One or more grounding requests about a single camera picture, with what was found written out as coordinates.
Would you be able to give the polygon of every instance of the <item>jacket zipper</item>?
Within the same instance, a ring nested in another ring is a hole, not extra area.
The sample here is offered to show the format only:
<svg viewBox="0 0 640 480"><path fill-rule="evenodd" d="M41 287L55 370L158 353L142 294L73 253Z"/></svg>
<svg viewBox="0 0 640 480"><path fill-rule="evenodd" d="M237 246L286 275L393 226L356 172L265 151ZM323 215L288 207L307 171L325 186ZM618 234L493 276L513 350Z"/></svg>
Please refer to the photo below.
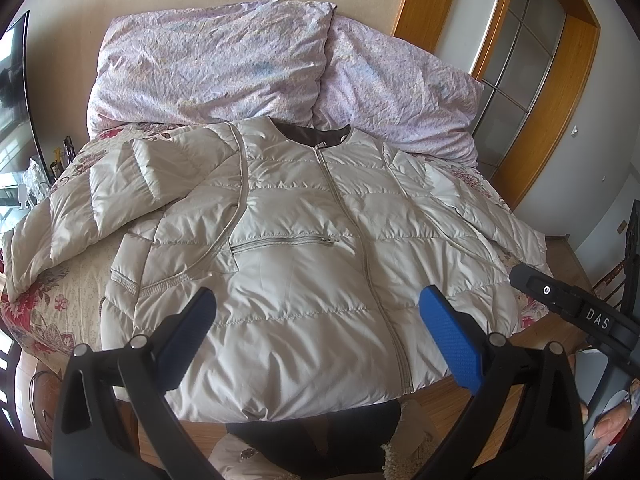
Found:
<svg viewBox="0 0 640 480"><path fill-rule="evenodd" d="M259 240L251 240L250 242L243 242L241 244L231 245L231 252L233 254L241 253L243 251L249 251L251 249L258 249L261 247L268 247L272 245L305 245L305 244L322 244L331 246L338 242L338 238L322 235L302 235L296 237L277 237L272 236L268 238L260 238Z"/></svg>
<svg viewBox="0 0 640 480"><path fill-rule="evenodd" d="M380 297L378 296L376 290L373 287L373 281L371 279L371 275L369 272L369 257L367 256L367 248L365 247L364 235L362 233L362 230L360 229L360 226L355 221L355 219L351 216L351 213L349 213L347 206L344 204L342 198L338 194L338 190L335 187L334 180L331 176L331 173L329 173L329 168L326 165L324 156L322 156L320 149L314 148L314 151L316 152L316 158L318 159L318 164L320 165L320 168L324 173L324 177L327 180L327 183L329 184L329 188L331 189L331 194L334 196L335 202L338 204L338 206L340 206L340 209L342 210L343 214L349 219L351 224L353 224L356 234L358 235L358 239L360 240L360 247L362 249L362 269L365 275L365 279L367 280L367 285L369 286L369 291L371 292L371 295L376 301L378 310L380 311L380 315L382 316L382 319L384 319L386 328L389 330L389 333L391 335L391 341L393 342L394 349L396 351L396 358L398 359L398 368L400 372L400 381L402 383L402 389L405 394L411 393L414 389L414 386L413 386L413 380L411 377L411 371L409 368L409 359L406 355L406 350L404 349L404 346L402 346L400 337L398 336L396 329L394 329L393 324L391 323L391 319L388 316L388 313L382 307L382 302L380 301Z"/></svg>

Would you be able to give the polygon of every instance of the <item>person's leg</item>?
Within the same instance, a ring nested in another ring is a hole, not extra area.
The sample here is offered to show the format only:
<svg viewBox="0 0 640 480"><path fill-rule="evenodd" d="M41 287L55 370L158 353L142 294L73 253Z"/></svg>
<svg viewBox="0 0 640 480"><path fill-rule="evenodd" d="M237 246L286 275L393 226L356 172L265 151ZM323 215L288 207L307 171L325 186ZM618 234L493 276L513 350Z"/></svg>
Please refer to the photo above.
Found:
<svg viewBox="0 0 640 480"><path fill-rule="evenodd" d="M388 443L400 419L397 400L329 413L328 457L340 474L381 472Z"/></svg>
<svg viewBox="0 0 640 480"><path fill-rule="evenodd" d="M303 480L319 480L337 474L330 462L318 453L298 420L227 424L226 430L261 452L270 462Z"/></svg>

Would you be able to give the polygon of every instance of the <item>silver bolt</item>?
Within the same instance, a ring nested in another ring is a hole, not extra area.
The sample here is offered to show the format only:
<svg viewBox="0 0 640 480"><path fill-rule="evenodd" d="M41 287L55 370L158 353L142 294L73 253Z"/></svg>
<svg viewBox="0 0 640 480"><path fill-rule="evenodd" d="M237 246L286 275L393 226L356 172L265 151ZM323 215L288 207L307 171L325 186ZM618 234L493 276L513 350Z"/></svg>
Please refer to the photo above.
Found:
<svg viewBox="0 0 640 480"><path fill-rule="evenodd" d="M74 355L76 357L80 357L86 354L87 350L90 350L89 345L87 345L86 343L80 343L79 345L76 345L76 347L74 348Z"/></svg>
<svg viewBox="0 0 640 480"><path fill-rule="evenodd" d="M149 338L146 335L138 334L131 338L131 341L129 341L129 345L131 346L131 348L142 348L144 345L146 345L147 341L149 341Z"/></svg>
<svg viewBox="0 0 640 480"><path fill-rule="evenodd" d="M498 334L497 332L491 332L489 334L489 343L493 346L504 346L507 343L507 338L502 334Z"/></svg>
<svg viewBox="0 0 640 480"><path fill-rule="evenodd" d="M552 341L549 343L549 350L551 350L551 353L556 355L562 355L562 352L564 352L564 348L558 341Z"/></svg>

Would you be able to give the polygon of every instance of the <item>white puffer jacket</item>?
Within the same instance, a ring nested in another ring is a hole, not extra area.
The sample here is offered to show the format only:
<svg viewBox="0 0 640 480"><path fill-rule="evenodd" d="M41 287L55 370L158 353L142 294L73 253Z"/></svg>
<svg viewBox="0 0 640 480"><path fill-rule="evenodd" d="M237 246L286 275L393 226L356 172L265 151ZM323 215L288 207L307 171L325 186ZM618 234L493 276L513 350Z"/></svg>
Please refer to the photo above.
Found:
<svg viewBox="0 0 640 480"><path fill-rule="evenodd" d="M10 300L126 222L102 305L104 348L151 333L201 286L218 300L180 387L183 419L317 415L394 399L447 366L416 307L436 284L487 330L518 311L489 244L542 268L542 235L358 130L287 139L269 118L132 140L3 239Z"/></svg>

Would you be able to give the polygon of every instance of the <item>pillow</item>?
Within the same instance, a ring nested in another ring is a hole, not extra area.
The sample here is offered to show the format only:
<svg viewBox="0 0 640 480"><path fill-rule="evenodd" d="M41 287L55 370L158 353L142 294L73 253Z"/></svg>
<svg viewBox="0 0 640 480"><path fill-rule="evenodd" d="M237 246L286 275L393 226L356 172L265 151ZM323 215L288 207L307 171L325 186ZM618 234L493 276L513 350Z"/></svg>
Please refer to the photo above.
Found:
<svg viewBox="0 0 640 480"><path fill-rule="evenodd" d="M412 153L477 165L466 131L482 84L432 54L362 23L335 16L314 127L351 124Z"/></svg>
<svg viewBox="0 0 640 480"><path fill-rule="evenodd" d="M98 54L90 136L127 122L261 115L309 126L334 9L262 0L114 19Z"/></svg>

